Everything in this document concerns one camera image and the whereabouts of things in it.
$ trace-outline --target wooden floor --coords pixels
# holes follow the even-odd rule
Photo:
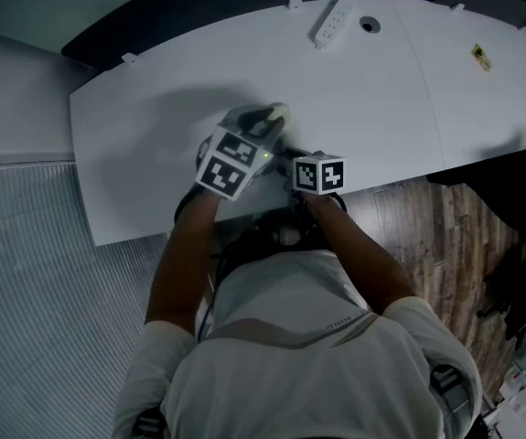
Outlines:
[[[350,216],[389,251],[426,299],[472,353],[485,393],[498,393],[512,362],[514,340],[504,339],[498,315],[478,319],[486,305],[484,275],[491,273],[518,233],[468,186],[430,184],[424,177],[343,196]],[[219,223],[233,241],[250,219]]]

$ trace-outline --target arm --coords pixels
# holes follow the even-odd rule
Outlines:
[[[414,295],[401,265],[334,200],[306,195],[306,202],[349,279],[376,313],[382,314],[397,299]]]
[[[165,320],[195,333],[208,282],[209,253],[220,196],[206,190],[181,211],[156,269],[145,323]]]

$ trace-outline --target person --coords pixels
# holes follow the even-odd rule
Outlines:
[[[156,270],[113,438],[466,435],[481,403],[468,351],[337,201],[305,199],[330,250],[236,266],[199,343],[220,197],[206,190],[185,205]]]

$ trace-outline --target white desk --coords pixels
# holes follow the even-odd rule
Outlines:
[[[176,37],[148,50],[140,63],[123,64],[75,91],[70,99],[73,143],[95,243],[170,230],[177,203],[193,182],[199,143],[237,105],[286,102],[295,117],[292,144],[345,156],[348,191],[475,161],[472,148],[503,141],[504,135],[494,130],[479,141],[472,126],[458,135],[462,143],[456,142],[452,128],[469,120],[465,116],[452,123],[454,110],[451,102],[445,104],[454,97],[460,112],[468,109],[467,102],[460,101],[453,85],[437,83],[432,94],[435,64],[430,68],[427,47],[420,48],[440,37],[423,28],[408,35],[406,29],[422,13],[463,26],[460,18],[469,21],[468,12],[453,15],[445,7],[418,1],[354,1],[357,14],[323,51],[314,47],[310,34],[329,2],[305,3],[293,12],[269,8]],[[364,15],[381,22],[379,34],[360,28]],[[500,22],[476,18],[486,21],[488,31],[502,31],[506,38],[512,33]],[[445,28],[444,37],[451,31]],[[488,52],[493,70],[509,69],[500,63],[506,48],[497,48],[495,55],[494,45],[476,42]],[[464,45],[453,70],[467,65],[481,73],[472,75],[471,82],[484,80],[488,74],[470,55],[474,43]],[[448,59],[452,65],[456,52],[440,49],[432,60]],[[501,80],[487,84],[489,98],[503,96]],[[499,105],[494,102],[486,112],[492,114]],[[526,107],[526,98],[521,105]],[[438,124],[443,125],[439,132]],[[499,122],[494,128],[499,130]],[[224,202],[218,219],[283,206],[283,183],[280,177],[262,177],[237,202]]]

